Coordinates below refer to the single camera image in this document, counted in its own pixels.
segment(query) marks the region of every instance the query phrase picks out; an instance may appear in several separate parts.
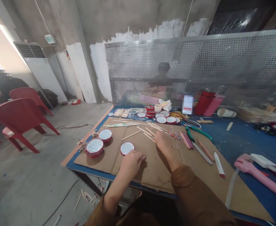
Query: pink toy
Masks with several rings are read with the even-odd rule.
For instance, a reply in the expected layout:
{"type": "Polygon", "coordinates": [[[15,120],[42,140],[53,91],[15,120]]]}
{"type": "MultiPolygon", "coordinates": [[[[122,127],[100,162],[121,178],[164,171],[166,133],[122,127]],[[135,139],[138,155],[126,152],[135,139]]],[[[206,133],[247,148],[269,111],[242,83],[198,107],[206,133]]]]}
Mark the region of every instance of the pink toy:
{"type": "Polygon", "coordinates": [[[251,157],[247,154],[243,154],[237,158],[235,161],[235,167],[238,168],[243,173],[250,173],[261,183],[263,183],[267,188],[276,194],[276,183],[262,174],[253,164],[251,157]]]}

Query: table leg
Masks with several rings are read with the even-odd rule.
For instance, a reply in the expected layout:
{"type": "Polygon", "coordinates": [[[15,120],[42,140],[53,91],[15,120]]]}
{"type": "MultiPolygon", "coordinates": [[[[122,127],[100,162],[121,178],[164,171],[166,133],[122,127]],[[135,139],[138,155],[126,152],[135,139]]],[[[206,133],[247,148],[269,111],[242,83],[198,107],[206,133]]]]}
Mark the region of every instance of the table leg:
{"type": "Polygon", "coordinates": [[[85,182],[94,192],[96,192],[100,197],[103,196],[103,193],[99,190],[99,188],[94,184],[94,182],[88,177],[87,174],[81,173],[78,171],[72,170],[83,182],[85,182]]]}

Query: red thermos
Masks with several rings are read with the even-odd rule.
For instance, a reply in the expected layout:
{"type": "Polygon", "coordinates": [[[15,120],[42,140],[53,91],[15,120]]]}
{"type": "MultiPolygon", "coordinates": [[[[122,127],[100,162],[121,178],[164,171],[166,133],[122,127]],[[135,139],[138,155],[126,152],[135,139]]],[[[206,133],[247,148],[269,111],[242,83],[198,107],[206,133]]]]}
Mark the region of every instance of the red thermos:
{"type": "Polygon", "coordinates": [[[203,91],[197,106],[195,107],[194,114],[195,115],[203,115],[207,107],[210,105],[211,101],[213,100],[215,93],[210,93],[203,91]]]}

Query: perforated metal panel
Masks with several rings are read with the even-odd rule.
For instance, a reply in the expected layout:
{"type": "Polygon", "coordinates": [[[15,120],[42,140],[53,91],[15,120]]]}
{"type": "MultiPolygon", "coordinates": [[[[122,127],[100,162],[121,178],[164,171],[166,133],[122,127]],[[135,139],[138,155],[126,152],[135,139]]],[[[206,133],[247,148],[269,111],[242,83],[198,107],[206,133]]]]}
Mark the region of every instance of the perforated metal panel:
{"type": "Polygon", "coordinates": [[[182,94],[226,95],[225,107],[276,104],[276,30],[105,45],[114,104],[181,107],[182,94]]]}

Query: white cup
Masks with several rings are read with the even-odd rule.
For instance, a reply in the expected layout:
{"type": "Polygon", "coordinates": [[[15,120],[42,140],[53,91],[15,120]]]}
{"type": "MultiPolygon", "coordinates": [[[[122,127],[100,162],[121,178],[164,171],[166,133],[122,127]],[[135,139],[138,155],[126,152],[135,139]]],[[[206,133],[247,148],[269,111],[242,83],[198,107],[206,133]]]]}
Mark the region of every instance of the white cup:
{"type": "Polygon", "coordinates": [[[220,108],[217,112],[217,115],[220,117],[234,118],[236,116],[236,112],[228,110],[226,108],[220,108]]]}

